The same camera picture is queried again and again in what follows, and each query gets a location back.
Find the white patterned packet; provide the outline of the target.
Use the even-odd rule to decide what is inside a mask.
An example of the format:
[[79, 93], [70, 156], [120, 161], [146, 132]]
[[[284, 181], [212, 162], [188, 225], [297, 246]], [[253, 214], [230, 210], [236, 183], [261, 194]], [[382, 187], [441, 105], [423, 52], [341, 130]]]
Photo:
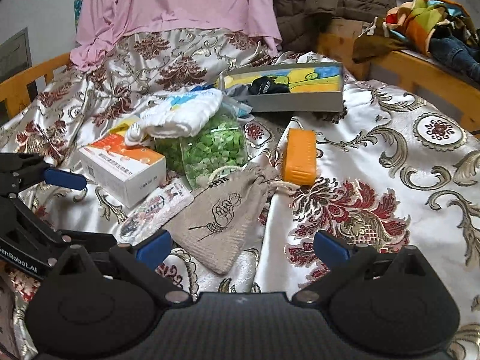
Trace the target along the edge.
[[182, 180], [173, 179], [148, 195], [114, 231], [114, 236], [119, 243], [137, 245], [159, 231], [193, 200], [193, 194]]

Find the beige linen drawstring pouch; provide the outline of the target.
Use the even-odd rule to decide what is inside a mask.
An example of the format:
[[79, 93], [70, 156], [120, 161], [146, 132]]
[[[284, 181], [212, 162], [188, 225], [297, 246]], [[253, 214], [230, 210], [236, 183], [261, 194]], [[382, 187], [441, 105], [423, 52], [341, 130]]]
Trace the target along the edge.
[[291, 195], [297, 184], [283, 181], [272, 166], [222, 166], [193, 191], [193, 202], [166, 225], [174, 242], [217, 275], [233, 267], [248, 233], [277, 191]]

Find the white towel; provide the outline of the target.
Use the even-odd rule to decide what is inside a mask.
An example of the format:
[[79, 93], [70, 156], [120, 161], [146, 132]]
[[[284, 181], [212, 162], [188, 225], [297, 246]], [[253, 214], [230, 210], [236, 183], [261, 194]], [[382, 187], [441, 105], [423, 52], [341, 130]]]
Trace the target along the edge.
[[219, 111], [223, 96], [216, 88], [170, 95], [142, 113], [138, 133], [158, 139], [194, 137]]

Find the white and orange carton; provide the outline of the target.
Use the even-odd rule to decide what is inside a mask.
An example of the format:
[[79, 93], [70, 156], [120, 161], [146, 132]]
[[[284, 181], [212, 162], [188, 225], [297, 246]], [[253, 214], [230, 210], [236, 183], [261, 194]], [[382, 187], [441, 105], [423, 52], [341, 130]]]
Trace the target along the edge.
[[124, 119], [105, 136], [78, 150], [83, 171], [128, 208], [140, 203], [167, 178], [165, 157], [151, 149], [151, 142], [128, 146], [125, 135], [137, 121]]

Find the floral satin bedspread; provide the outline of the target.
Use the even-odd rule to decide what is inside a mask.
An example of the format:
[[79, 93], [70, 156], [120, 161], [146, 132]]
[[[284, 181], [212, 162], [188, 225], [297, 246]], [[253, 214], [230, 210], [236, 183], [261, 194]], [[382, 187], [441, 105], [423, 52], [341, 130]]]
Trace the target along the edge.
[[[70, 67], [1, 127], [1, 150], [38, 153], [78, 172], [77, 152], [172, 92], [224, 70], [272, 63], [265, 46], [224, 29], [126, 37], [100, 67]], [[276, 195], [231, 271], [216, 275], [175, 247], [158, 267], [192, 296], [201, 292], [296, 293], [322, 277], [313, 237], [326, 230], [381, 252], [416, 245], [460, 309], [455, 359], [479, 357], [479, 141], [423, 98], [346, 76], [346, 115], [257, 116], [246, 126], [251, 161], [279, 167], [292, 128], [316, 133], [319, 176]]]

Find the orange rectangular soap block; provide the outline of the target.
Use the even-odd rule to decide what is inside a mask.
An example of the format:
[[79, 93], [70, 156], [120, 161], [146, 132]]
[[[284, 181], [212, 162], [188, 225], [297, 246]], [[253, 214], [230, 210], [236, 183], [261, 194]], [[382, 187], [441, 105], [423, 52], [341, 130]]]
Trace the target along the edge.
[[282, 179], [300, 186], [312, 186], [317, 178], [316, 134], [290, 128], [282, 161]]

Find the clear bag of green candy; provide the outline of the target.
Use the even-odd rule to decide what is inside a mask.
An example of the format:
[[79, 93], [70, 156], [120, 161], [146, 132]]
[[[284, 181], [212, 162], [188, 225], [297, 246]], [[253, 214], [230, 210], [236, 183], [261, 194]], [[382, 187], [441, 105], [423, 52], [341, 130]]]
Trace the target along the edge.
[[196, 136], [156, 139], [154, 148], [165, 156], [167, 168], [184, 176], [193, 189], [219, 167], [247, 163], [244, 132], [227, 111], [218, 111]]

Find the black sock in box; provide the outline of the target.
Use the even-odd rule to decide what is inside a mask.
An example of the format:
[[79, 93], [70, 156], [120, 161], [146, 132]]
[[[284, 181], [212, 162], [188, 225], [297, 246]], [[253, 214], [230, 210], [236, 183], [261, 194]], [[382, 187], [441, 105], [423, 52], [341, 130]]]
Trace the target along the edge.
[[262, 76], [252, 81], [247, 93], [250, 95], [289, 94], [290, 88], [286, 84], [275, 82], [276, 77]]

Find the grey box with colourful lining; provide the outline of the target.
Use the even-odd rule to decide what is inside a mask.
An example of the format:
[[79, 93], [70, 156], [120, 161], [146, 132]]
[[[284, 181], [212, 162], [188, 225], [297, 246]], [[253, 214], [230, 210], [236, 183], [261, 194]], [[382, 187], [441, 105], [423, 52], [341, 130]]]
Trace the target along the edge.
[[341, 113], [344, 109], [340, 63], [242, 67], [222, 72], [217, 87], [254, 112]]

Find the pink hanging sheet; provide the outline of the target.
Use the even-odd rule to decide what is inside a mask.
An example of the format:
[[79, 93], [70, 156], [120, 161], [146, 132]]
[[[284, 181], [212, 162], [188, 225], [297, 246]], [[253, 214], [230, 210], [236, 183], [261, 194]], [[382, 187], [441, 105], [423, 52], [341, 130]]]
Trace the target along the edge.
[[227, 29], [281, 43], [273, 0], [83, 0], [70, 59], [89, 72], [125, 36], [174, 29]]

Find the blue denim jeans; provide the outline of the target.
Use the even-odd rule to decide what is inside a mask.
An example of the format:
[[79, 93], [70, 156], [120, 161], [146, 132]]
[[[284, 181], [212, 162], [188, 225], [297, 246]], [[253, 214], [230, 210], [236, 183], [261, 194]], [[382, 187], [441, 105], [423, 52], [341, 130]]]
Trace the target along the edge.
[[431, 38], [429, 53], [447, 68], [479, 83], [479, 50], [454, 36]]

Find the colourful patchwork cloth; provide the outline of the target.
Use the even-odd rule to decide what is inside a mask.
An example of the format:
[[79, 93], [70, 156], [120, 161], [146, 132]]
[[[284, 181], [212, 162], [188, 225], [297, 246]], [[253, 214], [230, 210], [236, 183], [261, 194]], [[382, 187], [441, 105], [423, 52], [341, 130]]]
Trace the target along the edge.
[[377, 16], [354, 41], [352, 59], [363, 63], [394, 50], [428, 56], [431, 39], [452, 35], [468, 47], [479, 47], [479, 29], [458, 2], [412, 0]]

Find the cardboard box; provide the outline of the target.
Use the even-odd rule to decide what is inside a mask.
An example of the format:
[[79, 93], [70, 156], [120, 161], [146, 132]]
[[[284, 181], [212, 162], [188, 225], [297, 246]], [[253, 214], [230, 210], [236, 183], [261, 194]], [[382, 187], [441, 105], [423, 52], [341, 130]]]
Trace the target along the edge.
[[333, 18], [329, 22], [326, 33], [333, 34], [341, 38], [357, 38], [369, 26], [369, 22], [344, 18]]

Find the brown quilted jacket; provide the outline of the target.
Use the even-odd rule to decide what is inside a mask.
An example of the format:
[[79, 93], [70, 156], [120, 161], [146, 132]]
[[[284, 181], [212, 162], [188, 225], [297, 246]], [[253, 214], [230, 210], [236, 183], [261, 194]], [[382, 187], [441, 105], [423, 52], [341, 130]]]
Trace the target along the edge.
[[334, 18], [372, 22], [396, 5], [395, 0], [273, 0], [283, 51], [314, 49], [318, 34]]

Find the wooden bed frame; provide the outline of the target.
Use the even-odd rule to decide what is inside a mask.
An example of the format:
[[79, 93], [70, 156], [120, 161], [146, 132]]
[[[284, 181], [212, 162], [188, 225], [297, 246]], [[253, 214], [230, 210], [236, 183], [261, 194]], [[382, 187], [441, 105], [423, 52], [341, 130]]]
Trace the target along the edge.
[[[347, 70], [359, 80], [371, 77], [374, 69], [382, 68], [396, 75], [395, 84], [414, 93], [425, 89], [461, 112], [460, 126], [479, 137], [479, 87], [468, 83], [463, 77], [454, 76], [443, 66], [423, 58], [411, 51], [392, 51], [367, 63], [354, 63], [351, 37], [322, 33], [318, 37], [316, 50], [344, 64]], [[48, 84], [54, 78], [54, 71], [69, 63], [69, 54], [64, 53], [50, 60], [19, 72], [1, 83], [1, 103], [9, 117], [18, 115], [31, 100], [28, 85], [38, 78]]]

